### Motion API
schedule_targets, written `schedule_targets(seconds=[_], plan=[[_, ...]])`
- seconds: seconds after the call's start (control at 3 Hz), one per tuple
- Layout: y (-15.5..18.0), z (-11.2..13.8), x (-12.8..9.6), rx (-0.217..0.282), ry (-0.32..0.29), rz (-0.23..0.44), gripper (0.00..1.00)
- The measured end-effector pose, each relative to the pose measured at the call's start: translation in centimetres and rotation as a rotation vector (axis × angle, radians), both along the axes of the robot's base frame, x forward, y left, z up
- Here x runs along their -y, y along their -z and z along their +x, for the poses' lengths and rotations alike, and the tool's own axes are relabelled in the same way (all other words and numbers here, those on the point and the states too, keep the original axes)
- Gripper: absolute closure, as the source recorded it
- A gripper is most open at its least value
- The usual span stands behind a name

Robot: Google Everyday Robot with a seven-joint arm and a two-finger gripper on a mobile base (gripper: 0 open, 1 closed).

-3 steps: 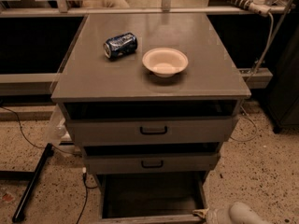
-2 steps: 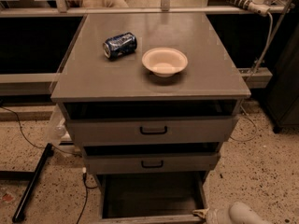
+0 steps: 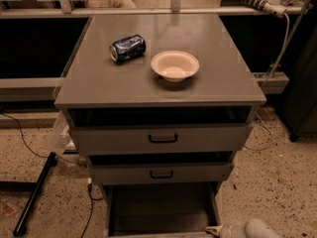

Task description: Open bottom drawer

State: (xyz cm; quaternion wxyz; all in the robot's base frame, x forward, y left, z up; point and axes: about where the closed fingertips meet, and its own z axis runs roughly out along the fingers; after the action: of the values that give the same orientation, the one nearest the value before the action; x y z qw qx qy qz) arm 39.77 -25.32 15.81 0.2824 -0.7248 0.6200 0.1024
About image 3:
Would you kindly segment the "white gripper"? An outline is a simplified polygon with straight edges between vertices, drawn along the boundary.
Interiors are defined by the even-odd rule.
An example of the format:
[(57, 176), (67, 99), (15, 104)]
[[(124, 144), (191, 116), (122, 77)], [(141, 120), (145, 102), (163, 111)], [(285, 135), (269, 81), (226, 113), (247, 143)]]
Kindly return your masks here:
[(208, 226), (205, 231), (213, 235), (219, 235), (220, 238), (247, 238), (243, 225)]

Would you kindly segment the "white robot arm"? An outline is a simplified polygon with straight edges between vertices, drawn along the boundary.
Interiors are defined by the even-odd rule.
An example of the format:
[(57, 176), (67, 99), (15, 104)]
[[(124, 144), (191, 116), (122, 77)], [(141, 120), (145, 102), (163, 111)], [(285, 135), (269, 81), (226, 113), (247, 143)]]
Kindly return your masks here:
[(281, 238), (260, 219), (252, 218), (243, 225), (209, 226), (205, 231), (218, 238)]

